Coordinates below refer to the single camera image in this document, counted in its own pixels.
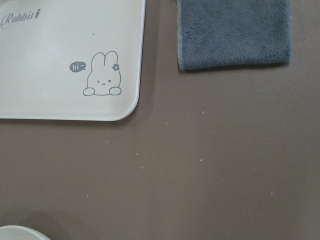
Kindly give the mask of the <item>cream rectangular tray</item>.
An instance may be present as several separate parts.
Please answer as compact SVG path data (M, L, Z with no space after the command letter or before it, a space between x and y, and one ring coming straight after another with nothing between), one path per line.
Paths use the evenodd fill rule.
M2 119L118 121L139 100L144 0L3 0Z

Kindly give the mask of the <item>dark grey folded cloth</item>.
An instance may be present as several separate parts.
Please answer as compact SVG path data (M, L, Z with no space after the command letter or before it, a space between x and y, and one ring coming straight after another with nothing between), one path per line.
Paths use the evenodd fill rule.
M289 0L178 0L176 3L177 59L181 70L290 62Z

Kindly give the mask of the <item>white round plate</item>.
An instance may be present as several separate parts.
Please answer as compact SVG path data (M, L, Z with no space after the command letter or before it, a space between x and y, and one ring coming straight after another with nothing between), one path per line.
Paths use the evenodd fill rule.
M0 227L1 240L50 240L41 232L29 227L19 225L6 225Z

